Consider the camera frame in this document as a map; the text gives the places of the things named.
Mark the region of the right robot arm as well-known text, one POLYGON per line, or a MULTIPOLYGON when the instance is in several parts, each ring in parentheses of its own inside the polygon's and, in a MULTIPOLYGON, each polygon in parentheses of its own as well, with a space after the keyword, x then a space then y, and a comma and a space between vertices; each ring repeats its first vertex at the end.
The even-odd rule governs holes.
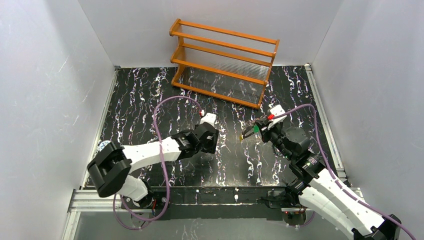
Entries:
POLYGON ((241 134, 245 139, 259 133, 289 161, 297 180, 289 183, 290 195, 300 205, 313 210, 350 240, 397 240, 400 227, 388 217, 360 203, 358 196, 337 177, 324 161, 309 150, 310 138, 299 127, 283 129, 282 122, 267 117, 249 122, 241 134))

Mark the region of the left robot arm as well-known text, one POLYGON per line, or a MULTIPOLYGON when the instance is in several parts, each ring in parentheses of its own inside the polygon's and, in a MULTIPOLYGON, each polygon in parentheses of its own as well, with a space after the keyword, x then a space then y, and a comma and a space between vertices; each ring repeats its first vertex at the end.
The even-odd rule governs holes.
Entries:
POLYGON ((194 129, 183 130, 163 139, 139 145, 108 143, 87 165, 97 194, 101 198, 121 195, 139 208, 149 207, 155 200, 152 188, 132 172, 159 164, 189 159, 199 152, 214 154, 219 130, 203 122, 194 129))

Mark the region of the silver metal keyring plate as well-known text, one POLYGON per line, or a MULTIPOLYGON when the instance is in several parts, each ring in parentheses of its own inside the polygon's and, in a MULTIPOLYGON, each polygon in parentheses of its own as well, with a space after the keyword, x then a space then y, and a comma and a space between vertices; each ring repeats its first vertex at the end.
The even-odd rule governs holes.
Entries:
POLYGON ((252 135, 255 135, 260 131, 260 129, 266 127, 268 124, 269 120, 266 116, 250 120, 244 125, 241 136, 243 139, 245 139, 252 135))

